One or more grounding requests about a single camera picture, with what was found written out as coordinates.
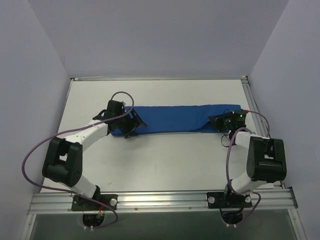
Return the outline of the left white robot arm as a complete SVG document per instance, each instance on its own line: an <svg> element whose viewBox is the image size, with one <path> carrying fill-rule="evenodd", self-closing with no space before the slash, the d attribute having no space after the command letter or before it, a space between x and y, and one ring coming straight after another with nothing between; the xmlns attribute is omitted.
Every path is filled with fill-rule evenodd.
<svg viewBox="0 0 320 240"><path fill-rule="evenodd" d="M115 130L127 139L138 135L136 128L147 126L132 107L126 110L123 102L109 100L107 108L94 116L85 129L50 140L42 176L83 195L83 204L95 210L101 203L100 188L83 176L84 151Z"/></svg>

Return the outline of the blue surgical cloth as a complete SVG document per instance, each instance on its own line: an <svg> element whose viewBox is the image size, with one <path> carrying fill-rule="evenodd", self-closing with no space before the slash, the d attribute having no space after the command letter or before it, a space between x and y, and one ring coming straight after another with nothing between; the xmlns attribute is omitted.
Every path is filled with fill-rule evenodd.
<svg viewBox="0 0 320 240"><path fill-rule="evenodd" d="M238 104L206 104L177 106L135 106L133 108L147 127L139 126L138 135L160 133L217 133L209 117L240 110Z"/></svg>

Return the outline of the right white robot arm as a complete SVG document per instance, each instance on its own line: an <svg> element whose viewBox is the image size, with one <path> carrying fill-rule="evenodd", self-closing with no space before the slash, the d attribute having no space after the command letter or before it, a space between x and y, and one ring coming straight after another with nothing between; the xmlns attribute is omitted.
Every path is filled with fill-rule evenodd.
<svg viewBox="0 0 320 240"><path fill-rule="evenodd" d="M248 113L261 116L267 126L267 135L261 136L246 125ZM225 172L227 184L222 193L223 203L234 206L240 196L249 195L258 187L283 181L287 176L285 145L282 139L270 137L270 124L262 114L246 109L228 111L208 117L211 124L229 139L226 153ZM230 156L233 146L247 150L245 172L239 177L230 177Z"/></svg>

